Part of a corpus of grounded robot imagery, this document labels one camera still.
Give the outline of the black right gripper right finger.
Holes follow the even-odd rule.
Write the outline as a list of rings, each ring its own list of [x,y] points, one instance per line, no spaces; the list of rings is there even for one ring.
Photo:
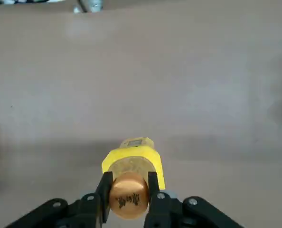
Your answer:
[[[148,173],[150,194],[145,228],[242,228],[232,218],[205,199],[190,196],[183,201],[172,198],[158,185],[156,172]]]

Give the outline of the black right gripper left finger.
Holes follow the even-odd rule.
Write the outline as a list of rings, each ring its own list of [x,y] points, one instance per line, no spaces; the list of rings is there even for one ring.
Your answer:
[[[54,198],[7,225],[8,228],[101,228],[109,214],[113,173],[105,172],[95,190],[69,204]]]

